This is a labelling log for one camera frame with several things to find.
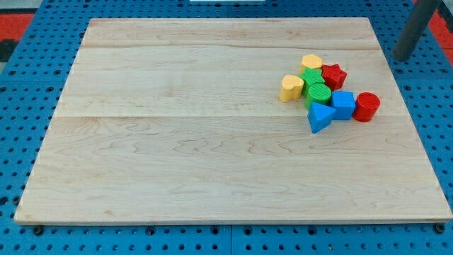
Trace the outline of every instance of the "blue pegboard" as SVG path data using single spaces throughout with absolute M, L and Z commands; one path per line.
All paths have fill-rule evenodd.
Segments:
M 453 254 L 452 223 L 366 226 L 22 227 L 13 221 L 79 44 L 93 17 L 364 16 L 379 43 L 450 205 L 453 71 L 431 32 L 412 58 L 391 49 L 413 5 L 391 0 L 44 0 L 0 76 L 0 254 Z

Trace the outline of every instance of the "blue cube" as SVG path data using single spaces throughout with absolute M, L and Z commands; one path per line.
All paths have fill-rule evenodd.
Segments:
M 331 124 L 333 115 L 336 110 L 332 107 L 313 102 L 311 103 L 308 119 L 311 131 L 316 134 Z
M 331 107 L 336 109 L 334 120 L 349 120 L 355 110 L 354 94 L 350 91 L 332 92 Z

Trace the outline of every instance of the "gray cylindrical post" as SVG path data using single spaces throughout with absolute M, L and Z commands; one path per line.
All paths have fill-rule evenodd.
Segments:
M 441 0 L 418 0 L 391 53 L 395 60 L 409 59 L 440 2 Z

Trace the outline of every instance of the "yellow pentagon block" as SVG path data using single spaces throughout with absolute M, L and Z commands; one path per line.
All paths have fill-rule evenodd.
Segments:
M 311 69 L 320 69 L 323 65 L 323 59 L 316 56 L 315 54 L 305 55 L 302 57 L 302 63 L 300 65 L 300 73 L 304 73 L 305 67 Z
M 280 100 L 289 102 L 292 99 L 298 99 L 301 96 L 304 80 L 295 75 L 285 75 L 282 80 L 282 89 L 280 90 Z

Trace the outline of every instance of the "pile of blocks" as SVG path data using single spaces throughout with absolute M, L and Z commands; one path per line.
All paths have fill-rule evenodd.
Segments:
M 313 133 L 330 125 L 332 120 L 354 118 L 369 122 L 380 106 L 379 97 L 364 92 L 354 99 L 351 91 L 339 91 L 347 75 L 339 64 L 325 65 L 320 57 L 305 55 L 299 76 L 286 75 L 283 78 L 280 100 L 286 103 L 303 96 Z

